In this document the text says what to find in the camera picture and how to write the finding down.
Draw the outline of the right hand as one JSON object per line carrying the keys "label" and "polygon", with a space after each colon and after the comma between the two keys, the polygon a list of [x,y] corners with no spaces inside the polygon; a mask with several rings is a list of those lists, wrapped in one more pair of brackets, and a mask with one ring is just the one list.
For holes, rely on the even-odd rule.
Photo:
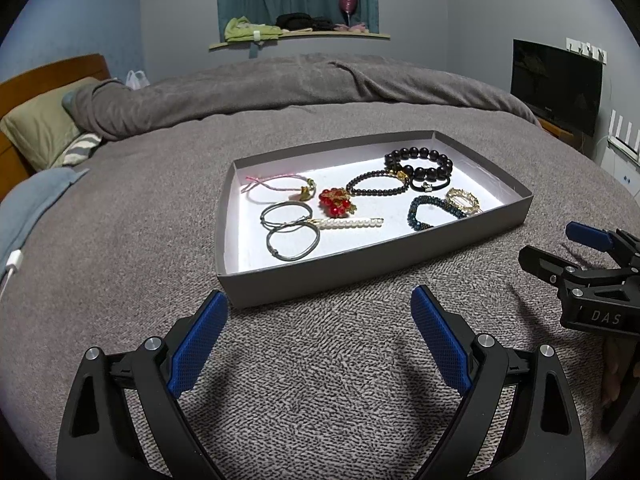
{"label": "right hand", "polygon": [[620,396],[622,381],[628,370],[639,377],[638,339],[613,336],[603,338],[604,371],[601,386],[601,406],[616,401]]}

